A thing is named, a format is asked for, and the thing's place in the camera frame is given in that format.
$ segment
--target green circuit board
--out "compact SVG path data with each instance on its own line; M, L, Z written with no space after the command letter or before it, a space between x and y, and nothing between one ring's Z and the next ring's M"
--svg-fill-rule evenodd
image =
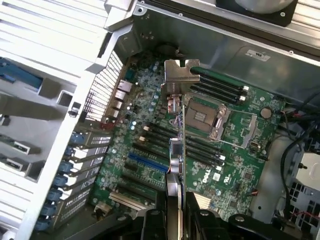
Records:
M133 216L134 209L110 199L110 194L120 193L146 207L153 206L157 191L165 189L169 138L174 137L176 131L175 117L167 113L161 102L165 59L150 52L136 58L138 61L129 65L124 77L134 87L119 111L112 143L90 198L92 205L104 202L112 206L113 211ZM244 86L212 71L198 70L226 83ZM219 140L210 138L204 128L186 124L187 190L205 197L209 201L207 207L218 211L224 220L233 214L248 213L285 101L248 86L246 99L241 104L230 104L196 89L190 90L184 103L186 115L191 114L188 111L195 103L216 111L223 105L228 111ZM267 119L261 117L263 108L272 111ZM223 165L217 167L210 156L218 152L225 159Z

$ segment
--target motherboard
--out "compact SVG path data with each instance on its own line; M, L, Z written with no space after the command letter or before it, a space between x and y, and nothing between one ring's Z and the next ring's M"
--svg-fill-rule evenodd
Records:
M113 119L113 138L90 203L105 212L135 216L152 208L165 190L169 140L177 120L161 100L165 80L162 56L144 52L127 64L122 84L131 87ZM201 67L184 96L186 186L202 209L228 220L247 214L268 161L285 101L262 89Z

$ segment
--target chip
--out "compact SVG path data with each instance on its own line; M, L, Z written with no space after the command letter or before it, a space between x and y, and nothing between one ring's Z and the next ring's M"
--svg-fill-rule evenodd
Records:
M230 203L229 203L229 206L230 206L231 208L236 209L236 208L237 208L237 202L231 200Z
M190 100L185 115L185 124L203 132L210 133L216 116L216 109Z
M247 180L251 180L251 177L252 177L252 174L249 173L249 172L246 172L243 176L244 179L247 179Z

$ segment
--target blue pcie slot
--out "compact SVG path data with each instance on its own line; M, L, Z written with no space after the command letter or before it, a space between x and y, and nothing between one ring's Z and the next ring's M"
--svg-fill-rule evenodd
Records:
M143 163L144 165L149 166L151 168L158 169L161 172L167 172L169 169L167 166L164 166L160 163L144 158L143 156L136 155L133 152L129 152L128 158L132 160L136 160L139 163Z

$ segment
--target red wire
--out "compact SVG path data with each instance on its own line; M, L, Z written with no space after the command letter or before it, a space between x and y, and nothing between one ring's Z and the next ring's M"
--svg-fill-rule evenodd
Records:
M307 211L300 211L300 212L298 212L298 213L293 213L292 215L293 215L293 216L299 216L299 215L301 215L301 214L308 215L309 217L312 217L312 218L315 218L315 219L320 219L319 216L313 215L313 214L311 214L311 213L309 213L309 212L307 212Z

